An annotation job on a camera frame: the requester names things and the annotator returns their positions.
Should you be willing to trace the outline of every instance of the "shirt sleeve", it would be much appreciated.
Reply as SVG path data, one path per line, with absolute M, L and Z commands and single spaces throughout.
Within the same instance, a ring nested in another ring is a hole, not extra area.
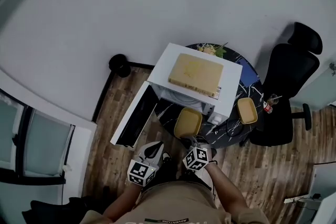
M 259 208 L 246 208 L 233 220 L 237 224 L 269 224 L 265 214 Z
M 89 210 L 86 212 L 80 224 L 110 224 L 113 223 L 109 218 L 104 217 L 96 211 Z

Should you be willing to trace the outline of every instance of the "chair seat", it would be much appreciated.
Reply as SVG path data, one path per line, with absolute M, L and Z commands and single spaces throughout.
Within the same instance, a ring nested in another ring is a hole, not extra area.
M 251 132 L 250 141 L 261 146 L 277 146 L 290 143 L 293 139 L 293 122 L 288 99 L 281 98 L 273 105 L 271 114 L 263 112 L 264 130 Z

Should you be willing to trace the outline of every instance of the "beige t-shirt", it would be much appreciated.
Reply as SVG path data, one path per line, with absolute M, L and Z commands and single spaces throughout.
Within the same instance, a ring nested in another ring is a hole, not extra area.
M 237 219 L 217 209 L 211 192 L 201 184 L 169 182 L 148 189 L 138 205 L 116 221 L 117 224 L 268 224 L 260 209 L 245 209 Z M 97 212 L 89 211 L 81 224 L 108 224 L 111 221 Z

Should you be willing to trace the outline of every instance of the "window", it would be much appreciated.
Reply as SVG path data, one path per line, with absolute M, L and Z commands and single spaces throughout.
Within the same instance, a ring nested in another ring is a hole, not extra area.
M 64 184 L 74 129 L 0 90 L 0 182 Z

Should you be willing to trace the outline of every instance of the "open microwave door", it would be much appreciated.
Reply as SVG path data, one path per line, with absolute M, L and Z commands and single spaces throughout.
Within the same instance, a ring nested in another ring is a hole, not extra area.
M 152 86 L 145 81 L 117 127 L 111 143 L 133 147 L 158 102 Z

